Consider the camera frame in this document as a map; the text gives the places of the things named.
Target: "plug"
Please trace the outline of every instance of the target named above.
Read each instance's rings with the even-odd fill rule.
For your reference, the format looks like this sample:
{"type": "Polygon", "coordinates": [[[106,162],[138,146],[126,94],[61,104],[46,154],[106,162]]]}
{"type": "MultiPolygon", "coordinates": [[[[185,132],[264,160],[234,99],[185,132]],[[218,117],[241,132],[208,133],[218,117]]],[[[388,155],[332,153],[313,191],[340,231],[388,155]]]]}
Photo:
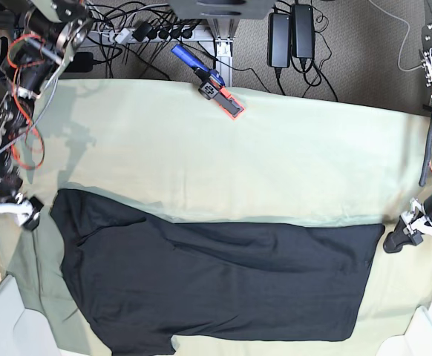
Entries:
{"type": "Polygon", "coordinates": [[[186,30],[183,30],[183,32],[181,33],[181,36],[184,39],[190,39],[193,36],[193,31],[190,28],[187,28],[186,30]]]}
{"type": "Polygon", "coordinates": [[[307,59],[306,58],[300,58],[300,66],[302,67],[303,72],[307,71],[307,59]]]}
{"type": "Polygon", "coordinates": [[[280,67],[275,67],[274,68],[275,71],[275,78],[276,79],[280,79],[281,78],[281,74],[282,74],[282,68],[280,67]]]}
{"type": "Polygon", "coordinates": [[[147,33],[147,38],[148,39],[156,39],[158,35],[157,30],[152,29],[149,33],[147,33]]]}
{"type": "Polygon", "coordinates": [[[134,37],[138,42],[143,42],[148,33],[152,31],[154,28],[148,22],[142,22],[142,24],[132,33],[132,37],[134,37]]]}
{"type": "Polygon", "coordinates": [[[115,36],[115,42],[119,45],[126,45],[131,37],[132,32],[128,28],[124,28],[117,36],[115,36]]]}
{"type": "Polygon", "coordinates": [[[161,39],[167,39],[168,36],[170,36],[170,33],[168,33],[168,31],[165,29],[160,30],[160,32],[158,33],[158,37],[160,37],[161,39]]]}
{"type": "Polygon", "coordinates": [[[170,32],[170,37],[172,37],[173,39],[177,39],[178,37],[181,36],[181,30],[182,29],[183,29],[183,26],[178,26],[177,28],[174,28],[170,32]]]}

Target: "power adapter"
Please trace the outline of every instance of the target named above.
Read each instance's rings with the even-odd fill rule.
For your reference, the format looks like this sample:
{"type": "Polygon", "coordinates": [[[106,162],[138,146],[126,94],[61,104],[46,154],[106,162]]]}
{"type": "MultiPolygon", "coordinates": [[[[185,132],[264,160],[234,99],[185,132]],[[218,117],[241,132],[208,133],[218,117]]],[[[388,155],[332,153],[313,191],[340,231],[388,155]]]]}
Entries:
{"type": "Polygon", "coordinates": [[[148,33],[152,31],[154,28],[147,21],[142,22],[139,27],[132,33],[132,37],[134,37],[138,42],[143,42],[143,40],[147,37],[148,33]]]}
{"type": "Polygon", "coordinates": [[[131,37],[132,32],[128,28],[124,28],[117,36],[115,36],[115,42],[119,45],[126,45],[128,44],[128,41],[130,41],[131,37]]]}
{"type": "Polygon", "coordinates": [[[315,57],[315,25],[313,7],[292,5],[292,56],[301,59],[315,57]]]}
{"type": "Polygon", "coordinates": [[[267,65],[288,68],[290,46],[290,17],[286,13],[269,15],[269,41],[267,44],[267,65]]]}
{"type": "Polygon", "coordinates": [[[66,67],[66,73],[89,73],[99,61],[94,60],[91,52],[77,52],[74,60],[66,67]]]}

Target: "power cord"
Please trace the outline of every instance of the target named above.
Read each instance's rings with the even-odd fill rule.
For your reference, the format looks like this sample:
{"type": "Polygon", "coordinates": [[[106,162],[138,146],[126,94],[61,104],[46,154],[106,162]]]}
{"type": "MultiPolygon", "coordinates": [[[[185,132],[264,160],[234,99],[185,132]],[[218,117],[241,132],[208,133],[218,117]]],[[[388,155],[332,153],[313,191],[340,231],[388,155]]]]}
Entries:
{"type": "MultiPolygon", "coordinates": [[[[103,44],[103,36],[105,35],[105,32],[103,32],[103,30],[105,29],[105,27],[107,29],[112,30],[112,33],[118,33],[116,31],[116,27],[117,28],[124,28],[125,24],[128,21],[129,15],[130,15],[130,24],[132,24],[134,17],[135,17],[135,14],[140,12],[140,11],[152,12],[157,17],[157,19],[160,20],[161,24],[164,22],[168,22],[170,25],[173,25],[168,20],[168,17],[170,15],[174,14],[172,10],[167,10],[167,11],[155,10],[155,8],[157,8],[157,7],[168,7],[168,4],[145,5],[141,1],[129,1],[129,2],[126,2],[124,4],[121,4],[118,7],[112,7],[112,6],[108,6],[108,5],[96,5],[96,4],[91,3],[89,0],[87,0],[86,3],[87,3],[87,6],[88,6],[90,12],[94,16],[94,26],[97,26],[97,28],[94,28],[93,30],[98,30],[96,32],[98,32],[98,34],[99,34],[99,41],[98,42],[94,41],[91,38],[88,38],[88,39],[91,42],[99,45],[99,48],[100,48],[101,53],[104,57],[104,60],[96,61],[95,64],[96,65],[98,65],[98,64],[105,64],[106,65],[106,70],[105,70],[105,72],[106,72],[105,77],[106,78],[108,78],[108,77],[113,78],[114,77],[114,73],[112,71],[113,60],[115,60],[117,57],[121,56],[123,51],[121,48],[118,47],[117,43],[114,43],[113,45],[103,44]],[[122,7],[124,7],[126,5],[130,5],[130,4],[141,5],[141,7],[136,7],[134,10],[130,10],[130,11],[124,11],[122,9],[122,7]],[[98,7],[107,8],[110,10],[107,13],[101,13],[98,10],[98,7]],[[117,11],[120,12],[118,15],[114,15],[112,17],[109,17],[112,13],[115,13],[117,11]]],[[[167,73],[161,71],[160,69],[158,69],[152,65],[154,58],[151,59],[149,62],[142,59],[141,55],[142,55],[142,52],[146,49],[146,47],[144,47],[142,50],[139,50],[139,53],[134,51],[134,50],[131,50],[130,47],[125,47],[125,49],[127,50],[127,56],[129,53],[133,53],[141,62],[143,62],[146,65],[144,71],[151,68],[151,69],[159,72],[160,74],[162,74],[167,80],[170,80],[170,77],[167,73]]]]}
{"type": "Polygon", "coordinates": [[[323,79],[325,79],[325,82],[328,84],[328,87],[330,88],[330,90],[333,93],[333,96],[335,97],[336,102],[340,102],[338,100],[338,95],[336,95],[335,89],[333,89],[332,85],[330,84],[328,78],[323,74],[323,72],[320,70],[320,68],[317,67],[317,64],[315,64],[315,62],[313,62],[313,67],[315,68],[316,72],[323,77],[323,79]]]}
{"type": "Polygon", "coordinates": [[[275,71],[275,80],[277,81],[277,85],[281,89],[282,95],[286,96],[284,88],[282,87],[282,84],[281,84],[282,68],[276,67],[276,68],[274,68],[274,71],[275,71]]]}
{"type": "Polygon", "coordinates": [[[260,76],[257,74],[257,72],[254,70],[254,68],[244,68],[244,69],[240,69],[240,68],[236,68],[236,67],[232,67],[230,65],[228,65],[227,63],[222,62],[221,60],[219,60],[217,57],[213,56],[210,52],[208,52],[208,50],[203,47],[203,45],[199,42],[197,42],[201,48],[203,48],[203,50],[200,50],[199,48],[195,48],[190,46],[189,44],[186,44],[182,41],[180,41],[182,46],[185,46],[187,48],[191,48],[192,50],[197,50],[198,52],[203,53],[205,56],[207,56],[208,58],[212,59],[213,61],[217,61],[220,62],[222,65],[225,65],[233,70],[236,70],[237,72],[246,72],[248,70],[252,71],[252,73],[254,74],[254,76],[257,78],[257,80],[259,81],[259,83],[261,83],[262,87],[265,89],[265,91],[267,93],[271,93],[271,91],[267,88],[267,86],[264,84],[264,82],[262,82],[262,79],[260,78],[260,76]]]}
{"type": "Polygon", "coordinates": [[[407,39],[408,39],[409,32],[410,32],[410,24],[409,24],[409,22],[407,22],[407,21],[404,20],[404,19],[401,19],[401,18],[398,17],[398,16],[393,15],[392,13],[387,12],[385,9],[383,9],[383,8],[380,7],[379,5],[375,4],[375,3],[373,2],[373,0],[368,0],[368,1],[369,1],[369,2],[370,2],[370,3],[371,3],[375,8],[377,8],[377,9],[380,10],[380,11],[382,11],[382,12],[385,13],[386,15],[392,17],[393,19],[399,20],[399,21],[401,21],[402,23],[406,24],[406,26],[408,26],[408,31],[406,32],[406,36],[404,36],[404,39],[402,40],[402,43],[401,43],[401,48],[399,49],[399,55],[398,55],[398,57],[397,57],[397,68],[399,68],[399,70],[401,70],[401,71],[403,71],[403,72],[413,72],[413,71],[415,71],[415,70],[421,69],[421,68],[422,68],[421,65],[418,65],[417,67],[409,68],[409,69],[404,69],[403,67],[401,67],[401,56],[402,56],[402,50],[404,49],[404,45],[405,45],[405,43],[406,43],[406,41],[407,41],[407,39]]]}

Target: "red wire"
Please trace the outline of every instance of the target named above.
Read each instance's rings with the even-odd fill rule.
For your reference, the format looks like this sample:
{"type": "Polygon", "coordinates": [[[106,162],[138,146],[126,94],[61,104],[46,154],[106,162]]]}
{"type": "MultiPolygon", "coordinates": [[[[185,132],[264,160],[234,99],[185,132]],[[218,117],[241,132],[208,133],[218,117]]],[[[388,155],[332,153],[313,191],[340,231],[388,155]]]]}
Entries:
{"type": "MultiPolygon", "coordinates": [[[[8,50],[8,54],[7,54],[7,61],[8,61],[8,64],[9,64],[13,69],[15,69],[15,74],[14,74],[14,76],[13,76],[13,82],[12,82],[13,100],[15,101],[16,107],[18,108],[19,112],[20,112],[20,113],[23,115],[23,117],[26,119],[26,122],[27,122],[28,127],[30,127],[30,126],[33,124],[33,120],[31,119],[30,115],[29,115],[29,114],[28,114],[28,113],[23,109],[21,103],[19,102],[18,96],[16,95],[16,81],[17,81],[17,79],[18,79],[19,71],[20,71],[22,68],[32,67],[32,66],[34,66],[34,65],[40,65],[41,63],[43,63],[43,61],[36,61],[36,62],[32,62],[32,63],[27,63],[26,65],[18,66],[17,64],[13,63],[12,60],[10,59],[10,53],[11,53],[12,48],[13,48],[17,43],[19,43],[20,41],[22,41],[22,40],[24,40],[24,39],[26,39],[26,38],[40,39],[40,40],[42,41],[42,38],[41,38],[40,36],[33,35],[33,34],[27,34],[27,35],[23,35],[23,36],[21,36],[21,37],[18,37],[18,38],[17,38],[15,41],[13,41],[12,44],[10,45],[10,48],[9,48],[9,50],[8,50]]],[[[39,133],[39,131],[38,131],[36,128],[33,128],[32,133],[33,133],[36,137],[38,137],[39,142],[40,142],[40,144],[41,144],[41,150],[40,150],[39,152],[42,152],[42,153],[43,153],[42,158],[41,158],[41,161],[40,161],[37,165],[31,166],[31,165],[26,165],[26,164],[24,164],[24,163],[20,160],[20,154],[19,154],[17,148],[15,147],[15,145],[12,145],[12,147],[11,147],[11,154],[12,154],[13,158],[18,162],[18,164],[19,164],[22,168],[27,169],[27,170],[30,170],[30,169],[37,169],[37,168],[41,167],[42,164],[43,164],[43,162],[45,161],[45,155],[44,155],[44,151],[45,151],[45,143],[44,143],[44,141],[43,141],[43,138],[42,138],[41,134],[39,133]]],[[[31,148],[31,147],[26,143],[27,135],[28,135],[28,131],[27,131],[27,133],[26,133],[25,146],[26,146],[28,149],[30,149],[32,152],[34,152],[34,150],[33,150],[33,149],[32,149],[32,148],[31,148]]]]}

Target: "white bracket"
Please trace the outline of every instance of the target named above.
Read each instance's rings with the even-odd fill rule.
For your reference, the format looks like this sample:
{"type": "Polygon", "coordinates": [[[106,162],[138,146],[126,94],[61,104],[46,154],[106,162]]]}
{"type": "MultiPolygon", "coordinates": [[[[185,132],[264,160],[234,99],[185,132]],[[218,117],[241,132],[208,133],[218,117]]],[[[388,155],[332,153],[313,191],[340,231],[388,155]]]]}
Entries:
{"type": "Polygon", "coordinates": [[[216,40],[216,53],[214,42],[200,42],[200,44],[217,58],[216,70],[223,78],[227,87],[232,86],[232,40],[216,40]]]}
{"type": "Polygon", "coordinates": [[[13,204],[11,202],[1,203],[0,214],[15,214],[16,224],[22,226],[33,214],[33,206],[27,200],[21,204],[13,204]]]}
{"type": "Polygon", "coordinates": [[[421,234],[432,236],[432,223],[427,218],[422,204],[417,199],[410,201],[410,211],[401,213],[401,219],[406,225],[405,234],[414,234],[419,231],[421,234]],[[417,211],[422,212],[423,216],[416,219],[417,211]]]}

